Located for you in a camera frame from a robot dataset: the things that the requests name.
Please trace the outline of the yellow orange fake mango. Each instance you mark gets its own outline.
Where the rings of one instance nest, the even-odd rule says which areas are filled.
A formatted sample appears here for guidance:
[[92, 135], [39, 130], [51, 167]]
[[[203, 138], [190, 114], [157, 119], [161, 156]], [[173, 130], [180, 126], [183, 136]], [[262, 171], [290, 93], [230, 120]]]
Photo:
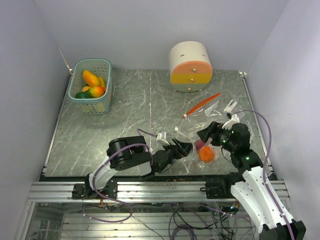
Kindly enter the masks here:
[[100, 82], [98, 80], [98, 77], [93, 74], [92, 72], [88, 71], [88, 70], [84, 70], [82, 73], [83, 76], [83, 80], [85, 81], [85, 83], [90, 86], [90, 87], [96, 87], [96, 86], [100, 86]]

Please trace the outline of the yellow fake bell pepper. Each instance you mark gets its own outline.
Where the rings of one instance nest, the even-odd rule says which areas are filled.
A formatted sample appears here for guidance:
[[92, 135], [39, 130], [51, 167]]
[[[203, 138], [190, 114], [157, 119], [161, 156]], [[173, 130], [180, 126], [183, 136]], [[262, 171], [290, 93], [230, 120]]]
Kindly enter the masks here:
[[100, 87], [105, 87], [106, 86], [106, 83], [104, 81], [104, 79], [102, 77], [98, 77], [98, 80], [99, 80], [99, 86]]

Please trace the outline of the orange green fake mango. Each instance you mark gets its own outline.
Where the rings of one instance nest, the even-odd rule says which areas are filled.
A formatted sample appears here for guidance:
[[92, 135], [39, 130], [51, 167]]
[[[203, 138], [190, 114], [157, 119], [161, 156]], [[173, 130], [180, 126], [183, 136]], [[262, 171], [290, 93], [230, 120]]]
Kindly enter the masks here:
[[101, 86], [93, 86], [88, 89], [88, 93], [92, 98], [100, 98], [105, 94], [105, 88]]

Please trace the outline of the dark green fake avocado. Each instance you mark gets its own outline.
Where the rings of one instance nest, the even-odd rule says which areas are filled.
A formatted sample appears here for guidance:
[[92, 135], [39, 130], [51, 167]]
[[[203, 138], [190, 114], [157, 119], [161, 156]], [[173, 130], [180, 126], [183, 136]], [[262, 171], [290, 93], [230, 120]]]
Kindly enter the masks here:
[[81, 92], [77, 92], [75, 94], [75, 98], [76, 99], [91, 99], [92, 96], [86, 91], [81, 91]]

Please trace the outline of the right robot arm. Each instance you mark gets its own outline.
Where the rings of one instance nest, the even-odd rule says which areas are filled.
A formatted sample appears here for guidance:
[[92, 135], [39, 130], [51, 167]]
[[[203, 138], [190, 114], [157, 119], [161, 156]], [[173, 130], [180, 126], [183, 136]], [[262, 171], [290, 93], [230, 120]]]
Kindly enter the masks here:
[[260, 240], [302, 240], [306, 226], [296, 221], [273, 189], [262, 160], [251, 149], [251, 134], [243, 123], [224, 128], [213, 121], [196, 133], [206, 143], [222, 147], [230, 153], [231, 162], [240, 174], [238, 182], [221, 184], [226, 198], [235, 197], [244, 207], [258, 230]]

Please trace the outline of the polka dot zip bag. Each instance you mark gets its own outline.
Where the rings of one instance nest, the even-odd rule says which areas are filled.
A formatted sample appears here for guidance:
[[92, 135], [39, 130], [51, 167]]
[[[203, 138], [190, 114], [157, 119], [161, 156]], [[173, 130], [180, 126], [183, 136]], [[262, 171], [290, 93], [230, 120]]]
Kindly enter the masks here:
[[190, 153], [173, 164], [172, 173], [176, 175], [214, 175], [223, 173], [219, 148], [203, 141], [197, 132], [204, 130], [212, 122], [211, 118], [200, 121], [184, 118], [175, 127], [177, 140], [191, 143]]

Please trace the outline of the peach coloured fake fruit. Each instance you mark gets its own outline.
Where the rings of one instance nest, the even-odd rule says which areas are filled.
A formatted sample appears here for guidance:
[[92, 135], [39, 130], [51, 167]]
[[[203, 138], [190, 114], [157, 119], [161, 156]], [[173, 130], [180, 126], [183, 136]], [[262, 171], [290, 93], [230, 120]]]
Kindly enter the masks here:
[[85, 91], [89, 90], [90, 88], [91, 88], [90, 86], [84, 86], [81, 91], [85, 92]]

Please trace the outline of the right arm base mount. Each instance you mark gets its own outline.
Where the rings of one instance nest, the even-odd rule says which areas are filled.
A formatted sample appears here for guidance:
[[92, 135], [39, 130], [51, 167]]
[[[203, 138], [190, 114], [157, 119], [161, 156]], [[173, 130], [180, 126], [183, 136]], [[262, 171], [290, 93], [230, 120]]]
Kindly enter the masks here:
[[207, 199], [232, 198], [231, 186], [243, 180], [241, 175], [236, 172], [225, 175], [208, 175], [204, 179], [205, 186], [199, 190], [206, 194]]

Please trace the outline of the clear red-zip bag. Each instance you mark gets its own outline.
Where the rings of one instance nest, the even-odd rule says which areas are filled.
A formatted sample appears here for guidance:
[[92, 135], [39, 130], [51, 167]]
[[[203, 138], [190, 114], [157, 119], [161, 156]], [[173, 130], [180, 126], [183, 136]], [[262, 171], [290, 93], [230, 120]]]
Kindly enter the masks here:
[[[224, 102], [222, 94], [219, 92], [197, 103], [192, 109], [183, 115], [182, 119], [187, 124], [197, 128], [205, 127], [212, 121], [224, 124], [229, 120], [224, 109], [231, 100]], [[237, 101], [237, 105], [231, 113], [239, 111], [240, 109], [241, 104]]]

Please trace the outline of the purple fake fruit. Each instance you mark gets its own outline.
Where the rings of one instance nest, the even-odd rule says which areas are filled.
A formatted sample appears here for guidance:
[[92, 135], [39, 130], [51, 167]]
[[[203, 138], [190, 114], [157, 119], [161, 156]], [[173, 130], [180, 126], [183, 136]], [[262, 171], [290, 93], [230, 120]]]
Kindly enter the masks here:
[[203, 142], [201, 139], [198, 139], [197, 141], [195, 141], [195, 147], [196, 147], [196, 150], [200, 150], [202, 147], [204, 147], [206, 145], [205, 142]]

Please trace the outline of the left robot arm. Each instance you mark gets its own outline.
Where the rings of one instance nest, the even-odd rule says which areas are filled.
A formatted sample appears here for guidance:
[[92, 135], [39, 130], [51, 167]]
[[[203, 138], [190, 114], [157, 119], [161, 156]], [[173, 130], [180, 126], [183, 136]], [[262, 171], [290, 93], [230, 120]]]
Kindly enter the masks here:
[[162, 150], [151, 154], [145, 138], [142, 135], [116, 138], [109, 142], [104, 162], [85, 177], [85, 194], [98, 198], [107, 182], [120, 171], [137, 168], [141, 178], [162, 173], [174, 160], [187, 157], [193, 150], [191, 142], [181, 142], [177, 139], [166, 143]]

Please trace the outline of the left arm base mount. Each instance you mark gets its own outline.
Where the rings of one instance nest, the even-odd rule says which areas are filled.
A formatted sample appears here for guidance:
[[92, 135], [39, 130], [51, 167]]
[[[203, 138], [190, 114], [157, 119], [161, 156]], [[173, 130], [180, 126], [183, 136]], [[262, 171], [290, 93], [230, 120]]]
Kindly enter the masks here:
[[93, 200], [102, 198], [102, 196], [98, 193], [108, 198], [116, 199], [118, 193], [118, 185], [116, 182], [111, 180], [105, 185], [103, 189], [98, 189], [97, 191], [95, 191], [93, 188], [90, 187], [90, 184], [88, 182], [76, 183], [73, 186], [71, 198], [73, 200]]

